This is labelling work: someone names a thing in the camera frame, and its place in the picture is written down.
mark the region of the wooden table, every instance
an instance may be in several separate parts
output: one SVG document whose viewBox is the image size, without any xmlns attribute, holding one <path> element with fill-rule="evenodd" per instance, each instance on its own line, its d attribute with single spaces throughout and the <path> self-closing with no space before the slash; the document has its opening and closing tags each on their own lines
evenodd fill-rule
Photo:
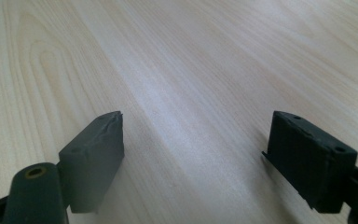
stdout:
<svg viewBox="0 0 358 224">
<path fill-rule="evenodd" d="M 71 223 L 346 223 L 261 151 L 274 110 L 358 150 L 358 1 L 0 1 L 0 198 L 115 110 L 126 157 Z"/>
</svg>

